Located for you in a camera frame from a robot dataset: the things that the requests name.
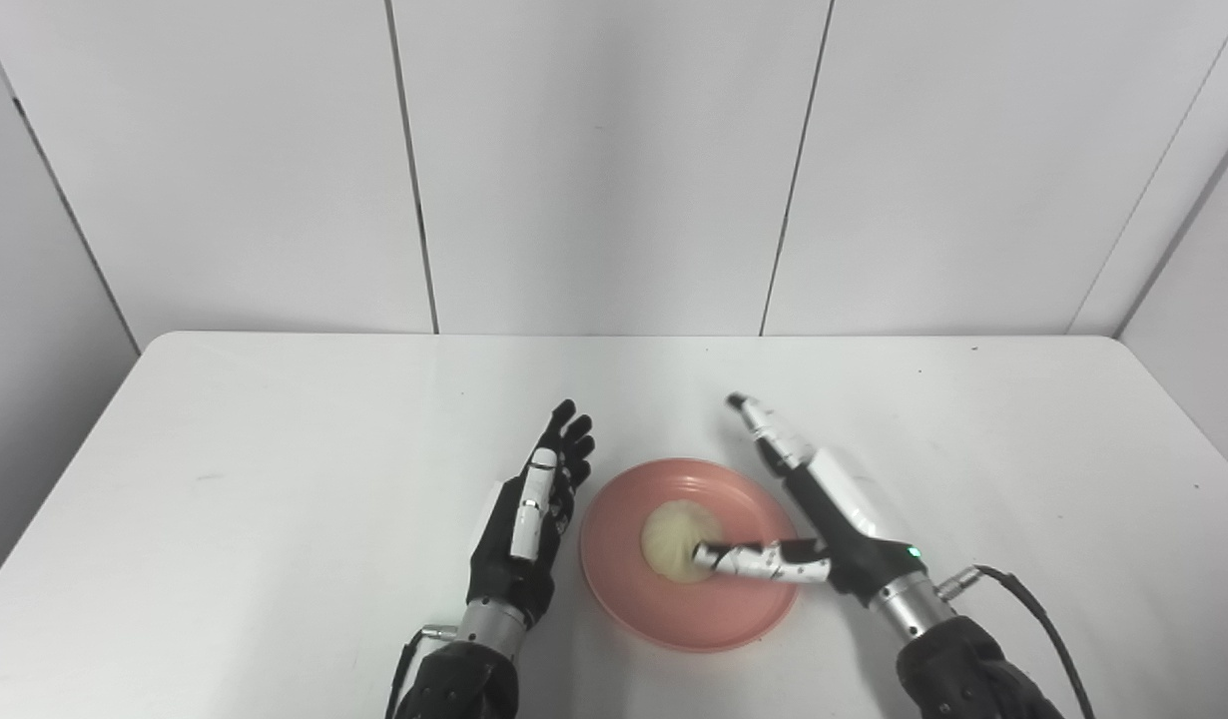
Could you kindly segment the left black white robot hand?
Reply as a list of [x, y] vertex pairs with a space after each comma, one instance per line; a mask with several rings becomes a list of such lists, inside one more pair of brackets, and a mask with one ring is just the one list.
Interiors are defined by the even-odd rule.
[[[596, 450], [592, 427], [589, 415], [578, 413], [572, 399], [553, 409], [521, 474], [500, 485], [469, 559], [469, 602], [489, 599], [512, 606], [528, 629], [550, 609], [560, 541], [573, 519], [578, 486], [591, 476], [588, 456]], [[530, 558], [513, 552], [522, 506], [537, 518]]]

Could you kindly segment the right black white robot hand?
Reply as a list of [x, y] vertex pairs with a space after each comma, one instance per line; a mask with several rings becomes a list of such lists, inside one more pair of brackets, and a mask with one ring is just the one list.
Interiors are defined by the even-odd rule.
[[825, 447], [802, 438], [749, 394], [732, 391], [725, 401], [813, 533], [766, 544], [700, 540], [690, 551], [693, 567], [756, 582], [828, 583], [863, 605], [896, 595], [901, 583], [930, 580], [919, 548], [899, 540], [880, 502]]

